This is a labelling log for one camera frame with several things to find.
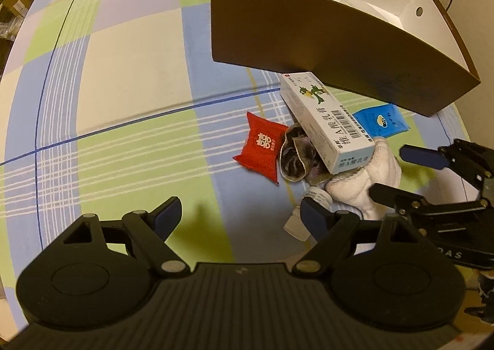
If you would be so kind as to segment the white towel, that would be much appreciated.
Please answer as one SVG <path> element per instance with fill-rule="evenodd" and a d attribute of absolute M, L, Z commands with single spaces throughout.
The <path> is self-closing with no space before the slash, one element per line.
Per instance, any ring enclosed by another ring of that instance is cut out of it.
<path fill-rule="evenodd" d="M 379 220 L 387 208 L 371 200 L 368 189 L 374 184 L 398 188 L 402 170 L 388 141 L 376 137 L 374 142 L 374 153 L 367 165 L 337 174 L 326 184 L 325 190 L 333 199 L 360 210 L 364 219 Z"/>

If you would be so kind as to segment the dark patterned sock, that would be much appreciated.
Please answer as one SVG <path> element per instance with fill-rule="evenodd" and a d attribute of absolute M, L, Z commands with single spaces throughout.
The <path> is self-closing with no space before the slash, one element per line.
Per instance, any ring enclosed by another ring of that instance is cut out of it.
<path fill-rule="evenodd" d="M 279 156 L 280 173 L 290 182 L 319 185 L 333 177 L 301 125 L 287 128 Z"/>

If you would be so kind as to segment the white ointment box with bird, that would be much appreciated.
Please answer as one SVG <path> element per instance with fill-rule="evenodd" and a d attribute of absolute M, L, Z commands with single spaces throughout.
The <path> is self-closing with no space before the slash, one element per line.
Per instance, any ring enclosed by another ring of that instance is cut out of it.
<path fill-rule="evenodd" d="M 311 72 L 280 76 L 280 96 L 331 174 L 367 165 L 375 143 Z"/>

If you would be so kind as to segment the red wedding candy pouch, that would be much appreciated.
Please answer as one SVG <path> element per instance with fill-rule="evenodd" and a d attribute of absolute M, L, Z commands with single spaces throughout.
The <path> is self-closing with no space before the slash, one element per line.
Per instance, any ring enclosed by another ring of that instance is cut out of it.
<path fill-rule="evenodd" d="M 280 154 L 287 126 L 247 113 L 249 134 L 234 160 L 245 168 L 262 174 L 278 184 L 276 160 Z"/>

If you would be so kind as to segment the small white bottle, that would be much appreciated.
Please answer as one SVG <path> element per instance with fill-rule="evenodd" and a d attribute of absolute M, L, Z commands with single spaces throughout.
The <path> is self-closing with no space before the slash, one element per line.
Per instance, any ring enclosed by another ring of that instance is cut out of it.
<path fill-rule="evenodd" d="M 299 241 L 307 241 L 312 236 L 316 241 L 327 234 L 327 216 L 333 198 L 327 191 L 310 187 L 303 195 L 284 225 L 284 230 Z"/>

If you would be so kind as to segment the blue tissue packet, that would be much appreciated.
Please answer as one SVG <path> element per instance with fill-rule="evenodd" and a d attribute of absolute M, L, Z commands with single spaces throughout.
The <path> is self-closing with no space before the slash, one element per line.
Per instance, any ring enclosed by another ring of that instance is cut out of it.
<path fill-rule="evenodd" d="M 387 139 L 409 130 L 400 110 L 391 103 L 361 109 L 354 113 L 353 117 L 372 138 Z"/>

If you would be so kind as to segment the plaid bed sheet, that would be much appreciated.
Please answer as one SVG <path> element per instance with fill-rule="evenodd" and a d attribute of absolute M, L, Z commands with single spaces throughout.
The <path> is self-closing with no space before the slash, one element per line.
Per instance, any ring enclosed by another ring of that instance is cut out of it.
<path fill-rule="evenodd" d="M 176 195 L 188 263 L 291 263 L 304 183 L 236 161 L 255 114 L 291 124 L 276 73 L 214 62 L 209 0 L 35 0 L 1 80 L 1 313 L 22 270 L 81 214 Z"/>

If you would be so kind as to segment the brown cardboard storage box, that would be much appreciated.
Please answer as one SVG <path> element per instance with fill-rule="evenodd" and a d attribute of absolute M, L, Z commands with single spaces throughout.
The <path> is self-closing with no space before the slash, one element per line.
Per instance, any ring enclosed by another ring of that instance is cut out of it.
<path fill-rule="evenodd" d="M 431 116 L 480 78 L 439 0 L 360 0 L 397 16 L 395 27 L 340 0 L 211 0 L 217 62 L 322 82 Z"/>

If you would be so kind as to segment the clear plastic container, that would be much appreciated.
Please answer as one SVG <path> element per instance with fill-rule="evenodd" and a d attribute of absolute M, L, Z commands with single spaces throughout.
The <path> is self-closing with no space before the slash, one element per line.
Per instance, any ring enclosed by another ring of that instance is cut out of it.
<path fill-rule="evenodd" d="M 369 4 L 368 2 L 363 2 L 360 0 L 340 0 L 339 2 L 341 4 L 345 4 L 354 9 L 365 12 L 368 15 L 374 16 L 382 21 L 388 22 L 389 24 L 395 27 L 398 27 L 400 29 L 403 28 L 402 23 L 397 16 L 380 7 Z"/>

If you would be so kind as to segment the cardboard boxes pile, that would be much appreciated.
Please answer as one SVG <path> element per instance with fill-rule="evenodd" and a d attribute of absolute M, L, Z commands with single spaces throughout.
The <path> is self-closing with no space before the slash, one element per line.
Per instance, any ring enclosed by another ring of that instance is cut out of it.
<path fill-rule="evenodd" d="M 1 39 L 14 41 L 33 0 L 1 0 Z"/>

